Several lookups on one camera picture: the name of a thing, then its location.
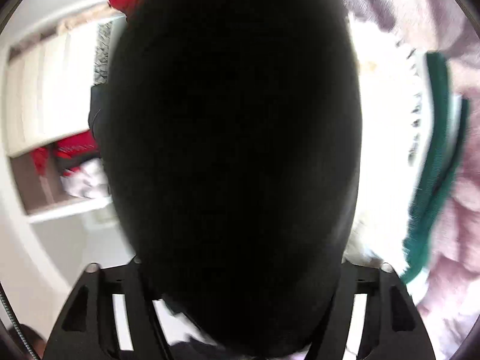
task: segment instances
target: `white fluffy fabric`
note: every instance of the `white fluffy fabric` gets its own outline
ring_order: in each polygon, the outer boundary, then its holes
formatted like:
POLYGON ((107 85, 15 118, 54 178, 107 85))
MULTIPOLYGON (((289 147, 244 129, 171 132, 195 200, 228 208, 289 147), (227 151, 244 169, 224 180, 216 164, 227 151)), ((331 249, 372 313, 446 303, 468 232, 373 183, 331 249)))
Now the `white fluffy fabric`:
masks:
POLYGON ((416 173, 409 152, 417 135, 421 79, 412 49, 369 22, 349 18, 358 58, 363 117, 361 170, 352 232, 344 253, 355 264, 407 268, 403 240, 416 173))

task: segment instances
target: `white shelf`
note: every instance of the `white shelf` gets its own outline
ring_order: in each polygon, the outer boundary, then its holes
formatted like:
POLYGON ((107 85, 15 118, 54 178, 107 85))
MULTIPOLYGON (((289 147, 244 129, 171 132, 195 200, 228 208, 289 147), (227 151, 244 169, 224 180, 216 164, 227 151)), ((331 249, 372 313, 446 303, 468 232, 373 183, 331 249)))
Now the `white shelf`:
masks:
POLYGON ((78 199, 68 200, 59 203, 58 206, 45 208, 40 212, 35 212, 27 215, 28 223, 40 223, 50 221, 52 219, 64 218, 66 216, 81 214, 92 210, 99 210, 105 208, 112 203, 111 196, 96 199, 78 199))

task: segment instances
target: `shelf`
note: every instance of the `shelf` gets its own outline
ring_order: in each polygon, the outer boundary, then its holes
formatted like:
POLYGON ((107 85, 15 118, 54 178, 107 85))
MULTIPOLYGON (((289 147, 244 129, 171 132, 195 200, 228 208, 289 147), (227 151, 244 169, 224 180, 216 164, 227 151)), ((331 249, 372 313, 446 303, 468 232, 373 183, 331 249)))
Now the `shelf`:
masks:
POLYGON ((27 221, 31 224, 50 221, 52 219, 64 218, 87 211, 99 210, 111 203, 111 196, 97 199, 73 198, 48 207, 32 210, 27 213, 27 221))

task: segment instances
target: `cord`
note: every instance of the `cord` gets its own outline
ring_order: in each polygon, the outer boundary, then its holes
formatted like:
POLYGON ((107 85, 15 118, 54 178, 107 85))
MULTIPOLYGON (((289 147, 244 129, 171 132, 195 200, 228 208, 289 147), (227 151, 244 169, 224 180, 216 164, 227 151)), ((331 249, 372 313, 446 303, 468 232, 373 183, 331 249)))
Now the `cord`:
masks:
POLYGON ((28 353, 30 356, 32 356, 33 360, 40 360, 40 357, 38 357, 37 353, 35 350, 32 348, 32 346, 28 343, 26 340, 25 336, 22 333, 22 330, 20 328, 20 323, 18 322, 17 316, 14 313, 14 310, 11 308, 10 302, 8 302, 7 295, 5 294, 5 291, 3 290, 2 282, 0 282, 0 301, 3 305, 3 308, 5 309, 8 318, 10 318, 11 324, 15 331, 18 334, 18 337, 23 342, 23 345, 25 345, 25 348, 27 349, 28 353))

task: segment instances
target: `silver screw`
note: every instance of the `silver screw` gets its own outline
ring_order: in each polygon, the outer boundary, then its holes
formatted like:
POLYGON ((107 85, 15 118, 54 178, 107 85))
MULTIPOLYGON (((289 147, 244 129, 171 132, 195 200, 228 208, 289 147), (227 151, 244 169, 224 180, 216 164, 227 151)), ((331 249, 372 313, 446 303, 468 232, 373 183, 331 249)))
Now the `silver screw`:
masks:
POLYGON ((85 272, 92 274, 93 272, 96 272, 99 269, 100 269, 100 266, 96 262, 93 262, 87 265, 87 268, 85 268, 85 272))
POLYGON ((393 272, 393 267, 387 263, 387 262, 384 262, 381 266, 380 266, 380 269, 384 272, 387 272, 388 274, 392 273, 393 272))

